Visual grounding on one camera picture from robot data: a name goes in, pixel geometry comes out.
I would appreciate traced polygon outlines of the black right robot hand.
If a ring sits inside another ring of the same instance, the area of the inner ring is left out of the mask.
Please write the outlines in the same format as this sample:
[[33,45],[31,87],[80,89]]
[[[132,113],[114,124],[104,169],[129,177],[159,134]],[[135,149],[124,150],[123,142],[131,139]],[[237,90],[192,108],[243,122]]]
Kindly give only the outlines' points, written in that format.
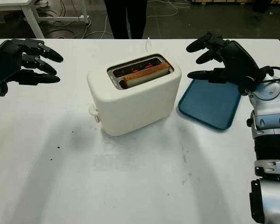
[[266,75],[273,76],[273,68],[260,68],[250,54],[236,41],[224,40],[221,35],[208,32],[186,47],[186,51],[193,53],[207,48],[197,64],[216,60],[224,64],[224,68],[190,72],[187,77],[196,80],[207,80],[210,83],[232,83],[238,87],[241,95],[246,96],[256,90],[265,80]]

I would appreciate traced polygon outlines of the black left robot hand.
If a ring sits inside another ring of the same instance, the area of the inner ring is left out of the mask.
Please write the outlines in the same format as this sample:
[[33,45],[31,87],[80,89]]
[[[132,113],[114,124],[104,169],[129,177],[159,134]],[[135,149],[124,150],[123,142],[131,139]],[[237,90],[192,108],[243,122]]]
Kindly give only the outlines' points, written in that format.
[[61,63],[63,57],[37,39],[12,39],[0,45],[0,97],[8,92],[7,83],[38,85],[58,83],[57,71],[41,58]]

